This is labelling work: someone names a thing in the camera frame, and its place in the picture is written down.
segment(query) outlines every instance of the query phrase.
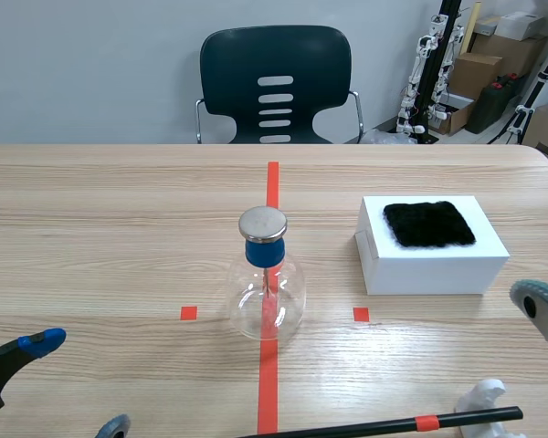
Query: blue band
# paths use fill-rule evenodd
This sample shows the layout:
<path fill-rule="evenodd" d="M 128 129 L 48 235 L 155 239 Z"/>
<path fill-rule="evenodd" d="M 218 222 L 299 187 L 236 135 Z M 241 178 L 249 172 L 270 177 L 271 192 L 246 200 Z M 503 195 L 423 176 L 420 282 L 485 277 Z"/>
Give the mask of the blue band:
<path fill-rule="evenodd" d="M 66 337 L 67 333 L 63 328 L 50 328 L 33 336 L 18 338 L 18 347 L 32 357 L 40 359 L 58 349 Z"/>
<path fill-rule="evenodd" d="M 273 267 L 284 259 L 284 239 L 271 244 L 255 244 L 246 241 L 246 259 L 256 267 Z"/>

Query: glass flask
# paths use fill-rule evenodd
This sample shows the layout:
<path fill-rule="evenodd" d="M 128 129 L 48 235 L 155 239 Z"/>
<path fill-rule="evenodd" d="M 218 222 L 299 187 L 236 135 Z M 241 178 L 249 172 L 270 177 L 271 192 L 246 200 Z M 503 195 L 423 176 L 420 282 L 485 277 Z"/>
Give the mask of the glass flask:
<path fill-rule="evenodd" d="M 287 339 L 297 330 L 306 304 L 300 264 L 286 252 L 287 219 L 260 206 L 239 218 L 246 250 L 229 268 L 227 310 L 233 325 L 253 339 Z"/>

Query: black stick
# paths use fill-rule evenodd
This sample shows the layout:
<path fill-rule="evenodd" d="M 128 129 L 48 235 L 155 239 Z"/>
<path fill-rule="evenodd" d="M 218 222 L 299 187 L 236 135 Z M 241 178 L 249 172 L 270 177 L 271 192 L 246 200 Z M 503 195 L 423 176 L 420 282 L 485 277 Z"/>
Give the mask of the black stick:
<path fill-rule="evenodd" d="M 435 85 L 438 81 L 438 72 L 442 67 L 442 62 L 447 54 L 448 41 L 450 36 L 457 25 L 458 10 L 460 9 L 461 0 L 443 0 L 440 7 L 440 14 L 448 16 L 447 26 L 445 32 L 438 43 L 437 50 L 430 54 L 427 59 L 427 63 L 424 67 L 424 72 L 418 84 L 418 95 L 415 100 L 415 107 L 417 113 L 410 119 L 412 126 L 422 125 L 425 127 L 426 132 L 424 134 L 416 134 L 416 139 L 419 144 L 427 143 L 428 139 L 428 107 L 434 104 L 432 100 L 432 92 L 435 89 Z"/>
<path fill-rule="evenodd" d="M 540 92 L 542 91 L 545 85 L 544 81 L 548 80 L 548 64 L 546 65 L 546 68 L 542 72 L 538 73 L 538 79 L 539 79 L 538 83 L 536 84 L 536 86 L 532 90 L 532 93 L 527 98 L 526 102 L 524 103 L 524 107 L 526 108 L 533 108 L 533 104 L 535 103 L 536 99 L 538 99 L 538 96 L 540 96 Z M 503 127 L 500 133 L 497 134 L 496 137 L 491 139 L 488 144 L 493 144 L 495 141 L 499 140 L 503 136 L 503 134 L 507 132 L 508 128 L 511 126 L 512 123 L 514 128 L 520 128 L 520 126 L 522 125 L 523 119 L 525 117 L 527 117 L 528 119 L 526 120 L 526 123 L 523 127 L 523 132 L 518 136 L 518 143 L 522 144 L 523 138 L 526 135 L 526 131 L 528 130 L 528 127 L 530 126 L 530 119 L 532 118 L 531 113 L 526 114 L 524 112 L 521 112 L 519 114 L 518 113 L 513 114 L 513 116 L 511 116 L 511 119 L 506 123 L 506 125 Z"/>
<path fill-rule="evenodd" d="M 517 406 L 511 408 L 488 409 L 485 411 L 459 412 L 437 415 L 441 429 L 469 426 L 488 422 L 509 422 L 521 420 L 523 412 Z M 388 435 L 390 433 L 416 432 L 416 418 L 392 420 L 389 422 L 368 422 L 350 426 L 325 427 L 305 431 L 265 433 L 243 438 L 360 438 L 365 436 Z"/>

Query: floor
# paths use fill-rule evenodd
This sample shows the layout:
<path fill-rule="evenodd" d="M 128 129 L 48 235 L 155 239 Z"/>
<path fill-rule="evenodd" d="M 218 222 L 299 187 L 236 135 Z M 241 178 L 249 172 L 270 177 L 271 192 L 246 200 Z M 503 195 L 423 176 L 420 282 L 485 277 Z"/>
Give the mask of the floor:
<path fill-rule="evenodd" d="M 514 113 L 514 109 L 508 109 L 505 111 L 501 119 L 489 126 L 481 134 L 472 134 L 467 130 L 461 130 L 454 135 L 441 135 L 434 131 L 430 133 L 435 137 L 439 138 L 439 143 L 445 144 L 487 144 L 490 140 L 495 137 L 505 126 L 508 120 L 511 118 L 511 115 Z M 495 144 L 506 144 L 507 140 L 510 138 L 510 134 L 504 134 L 498 141 L 495 141 Z M 515 136 L 511 139 L 511 144 L 516 144 L 517 138 Z"/>

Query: flask neck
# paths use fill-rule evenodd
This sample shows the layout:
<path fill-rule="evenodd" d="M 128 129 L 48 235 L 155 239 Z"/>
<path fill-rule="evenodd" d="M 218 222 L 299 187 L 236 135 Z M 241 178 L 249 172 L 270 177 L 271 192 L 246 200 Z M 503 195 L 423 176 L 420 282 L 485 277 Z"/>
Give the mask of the flask neck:
<path fill-rule="evenodd" d="M 246 259 L 256 267 L 269 268 L 278 265 L 285 255 L 284 239 L 269 244 L 246 241 Z"/>

